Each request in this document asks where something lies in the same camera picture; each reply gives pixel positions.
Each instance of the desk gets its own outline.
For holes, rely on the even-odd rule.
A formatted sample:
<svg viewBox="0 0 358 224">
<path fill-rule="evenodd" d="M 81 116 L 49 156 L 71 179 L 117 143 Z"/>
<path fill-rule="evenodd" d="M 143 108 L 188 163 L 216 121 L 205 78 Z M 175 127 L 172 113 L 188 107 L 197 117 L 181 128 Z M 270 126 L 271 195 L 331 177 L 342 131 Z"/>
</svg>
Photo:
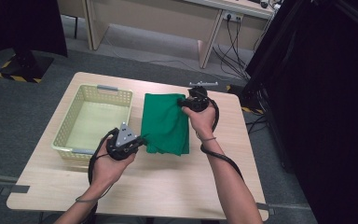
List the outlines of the desk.
<svg viewBox="0 0 358 224">
<path fill-rule="evenodd" d="M 187 93 L 187 88 L 87 73 L 75 74 L 57 106 L 33 155 L 22 172 L 18 186 L 27 193 L 12 192 L 7 206 L 15 210 L 66 211 L 88 187 L 87 163 L 67 161 L 51 148 L 77 88 L 81 84 L 104 84 L 133 90 L 129 126 L 140 133 L 145 93 Z M 220 108 L 214 135 L 226 154 L 240 167 L 246 184 L 258 203 L 264 194 L 255 158 L 246 132 L 241 106 L 235 95 L 210 91 Z M 140 147 L 135 162 L 99 201 L 98 213 L 147 217 L 226 219 L 217 197 L 213 173 L 200 140 L 190 129 L 190 154 L 148 154 Z M 260 210 L 263 220 L 269 217 Z"/>
<path fill-rule="evenodd" d="M 110 23 L 120 24 L 198 40 L 202 68 L 206 67 L 216 38 L 216 43 L 231 45 L 226 25 L 220 31 L 226 10 L 244 14 L 239 47 L 247 49 L 253 49 L 272 16 L 271 8 L 262 8 L 248 0 L 85 1 L 93 49 L 99 47 Z M 232 32 L 235 32 L 236 24 L 232 27 Z"/>
</svg>

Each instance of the green cloth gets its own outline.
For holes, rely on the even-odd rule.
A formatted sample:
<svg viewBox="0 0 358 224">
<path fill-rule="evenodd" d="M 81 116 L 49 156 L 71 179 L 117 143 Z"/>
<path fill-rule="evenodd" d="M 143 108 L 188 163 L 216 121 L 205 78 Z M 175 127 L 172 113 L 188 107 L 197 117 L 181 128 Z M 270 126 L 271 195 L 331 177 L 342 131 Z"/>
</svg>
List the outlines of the green cloth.
<svg viewBox="0 0 358 224">
<path fill-rule="evenodd" d="M 189 153 L 188 117 L 177 104 L 183 94 L 145 95 L 141 136 L 148 153 Z"/>
</svg>

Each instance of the gray carpet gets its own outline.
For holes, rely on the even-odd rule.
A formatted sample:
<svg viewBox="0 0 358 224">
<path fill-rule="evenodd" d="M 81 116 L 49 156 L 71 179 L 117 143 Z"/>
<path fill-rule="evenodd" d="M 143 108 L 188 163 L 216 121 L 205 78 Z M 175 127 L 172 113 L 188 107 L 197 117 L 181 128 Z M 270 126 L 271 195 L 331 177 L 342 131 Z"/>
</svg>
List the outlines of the gray carpet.
<svg viewBox="0 0 358 224">
<path fill-rule="evenodd" d="M 12 53 L 11 50 L 0 51 L 0 66 Z M 218 87 L 209 90 L 221 92 L 226 91 L 227 84 L 235 83 L 235 80 L 220 81 L 202 73 L 168 66 L 72 50 L 68 53 L 68 58 L 42 52 L 35 53 L 55 58 L 39 84 L 0 78 L 0 175 L 20 176 L 76 72 L 127 77 L 184 87 L 190 81 L 219 81 Z M 244 116 L 247 122 L 258 118 L 251 113 L 244 113 Z M 265 124 L 259 124 L 255 129 L 262 128 L 263 125 Z M 275 212 L 266 223 L 316 223 L 296 177 L 287 174 L 280 165 L 269 128 L 251 133 L 250 137 L 266 201 Z M 0 183 L 0 191 L 9 187 L 10 185 Z M 10 211 L 6 207 L 6 200 L 7 196 L 0 193 L 0 223 L 37 223 L 38 213 Z"/>
</svg>

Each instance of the forearm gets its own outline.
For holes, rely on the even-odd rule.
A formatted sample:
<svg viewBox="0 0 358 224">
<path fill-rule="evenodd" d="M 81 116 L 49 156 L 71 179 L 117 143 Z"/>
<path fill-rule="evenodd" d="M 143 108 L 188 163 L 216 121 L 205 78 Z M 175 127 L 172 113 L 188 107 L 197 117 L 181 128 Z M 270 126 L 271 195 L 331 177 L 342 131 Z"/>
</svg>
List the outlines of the forearm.
<svg viewBox="0 0 358 224">
<path fill-rule="evenodd" d="M 204 147 L 215 153 L 224 154 L 217 141 L 207 141 Z M 220 203 L 228 223 L 261 223 L 261 216 L 250 190 L 235 169 L 226 161 L 208 155 Z"/>
<path fill-rule="evenodd" d="M 106 191 L 107 186 L 91 185 L 86 192 L 79 198 L 79 200 L 98 199 Z M 56 222 L 60 223 L 80 223 L 90 213 L 92 207 L 97 203 L 93 202 L 79 203 L 75 202 Z"/>
</svg>

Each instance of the person's left hand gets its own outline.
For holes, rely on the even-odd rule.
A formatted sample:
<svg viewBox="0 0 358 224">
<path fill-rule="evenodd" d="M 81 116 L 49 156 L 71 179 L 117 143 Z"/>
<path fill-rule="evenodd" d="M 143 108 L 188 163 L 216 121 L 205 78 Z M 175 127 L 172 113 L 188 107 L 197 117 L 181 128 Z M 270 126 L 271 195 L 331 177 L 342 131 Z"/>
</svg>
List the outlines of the person's left hand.
<svg viewBox="0 0 358 224">
<path fill-rule="evenodd" d="M 103 142 L 98 152 L 97 156 L 102 157 L 95 161 L 91 185 L 95 184 L 108 188 L 120 179 L 127 166 L 135 160 L 135 153 L 132 153 L 125 160 L 115 161 L 109 155 L 105 155 L 107 154 L 106 141 Z"/>
</svg>

